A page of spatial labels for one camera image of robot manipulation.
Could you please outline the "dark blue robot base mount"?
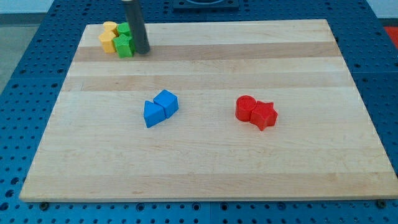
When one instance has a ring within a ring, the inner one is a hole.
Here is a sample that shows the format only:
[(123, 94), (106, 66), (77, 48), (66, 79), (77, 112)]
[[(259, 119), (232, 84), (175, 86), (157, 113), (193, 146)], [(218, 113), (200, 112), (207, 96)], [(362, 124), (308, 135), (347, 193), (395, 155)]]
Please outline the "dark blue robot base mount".
[(239, 9), (239, 0), (172, 0), (173, 10)]

